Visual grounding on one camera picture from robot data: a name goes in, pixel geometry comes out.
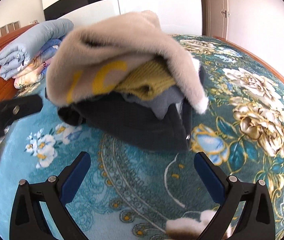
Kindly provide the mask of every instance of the teal blanket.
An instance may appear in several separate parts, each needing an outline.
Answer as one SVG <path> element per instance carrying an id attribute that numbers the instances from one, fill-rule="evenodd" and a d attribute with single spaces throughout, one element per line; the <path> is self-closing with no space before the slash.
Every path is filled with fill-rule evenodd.
<path id="1" fill-rule="evenodd" d="M 210 37 L 174 35 L 206 69 L 210 106 L 193 114 L 192 150 L 159 154 L 127 145 L 86 125 L 61 122 L 44 99 L 40 113 L 14 123 L 0 138 L 0 235 L 8 240 L 18 181 L 58 175 L 81 151 L 91 168 L 67 208 L 89 239 L 168 239 L 165 224 L 199 218 L 218 208 L 194 170 L 204 151 L 226 174 L 241 181 L 264 179 L 272 199 L 276 239 L 284 235 L 284 85 L 250 56 Z M 45 81 L 20 91 L 44 98 Z M 241 204 L 231 223 L 236 226 Z M 49 226 L 57 239 L 47 208 Z"/>

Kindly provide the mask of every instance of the fuzzy white fabric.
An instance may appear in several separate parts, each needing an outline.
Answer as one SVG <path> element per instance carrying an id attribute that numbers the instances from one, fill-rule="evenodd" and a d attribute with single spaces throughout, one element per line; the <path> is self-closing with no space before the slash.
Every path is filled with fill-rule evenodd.
<path id="1" fill-rule="evenodd" d="M 47 71 L 48 99 L 57 106 L 67 106 L 90 98 L 94 96 L 93 80 L 106 63 L 127 62 L 124 56 L 137 60 L 154 55 L 167 61 L 177 86 L 193 108 L 203 114 L 209 100 L 194 60 L 177 41 L 161 31 L 160 21 L 152 11 L 129 12 L 70 32 Z M 128 62 L 127 70 L 111 70 L 112 75 L 99 82 L 104 87 L 117 84 L 136 67 L 136 62 Z"/>
<path id="2" fill-rule="evenodd" d="M 174 240 L 196 240 L 210 223 L 215 213 L 213 210 L 203 211 L 200 216 L 200 222 L 191 218 L 168 220 L 166 223 L 166 234 Z M 229 225 L 222 239 L 227 239 L 231 235 L 232 229 Z"/>
<path id="3" fill-rule="evenodd" d="M 192 57 L 192 62 L 193 62 L 193 66 L 194 66 L 195 70 L 198 73 L 199 70 L 200 70 L 200 61 L 198 59 Z"/>

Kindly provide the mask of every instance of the folded clothes pile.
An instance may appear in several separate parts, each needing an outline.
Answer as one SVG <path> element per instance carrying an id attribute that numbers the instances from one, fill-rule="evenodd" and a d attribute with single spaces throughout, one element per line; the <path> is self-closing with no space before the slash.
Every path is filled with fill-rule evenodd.
<path id="1" fill-rule="evenodd" d="M 151 11 L 72 31 L 47 70 L 46 97 L 70 125 L 87 123 L 137 147 L 189 150 L 192 107 L 203 114 L 204 69 Z"/>
<path id="2" fill-rule="evenodd" d="M 68 19 L 42 22 L 28 29 L 0 51 L 0 76 L 5 80 L 15 78 L 15 88 L 39 82 L 72 29 Z"/>

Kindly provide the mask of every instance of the wall switch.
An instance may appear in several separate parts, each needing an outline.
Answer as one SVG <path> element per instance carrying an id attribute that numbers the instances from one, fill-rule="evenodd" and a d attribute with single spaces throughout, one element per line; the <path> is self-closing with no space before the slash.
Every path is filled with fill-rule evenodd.
<path id="1" fill-rule="evenodd" d="M 34 20 L 34 21 L 32 21 L 32 22 L 29 22 L 29 25 L 30 25 L 30 24 L 34 24 L 34 23 L 38 23 L 38 20 Z"/>

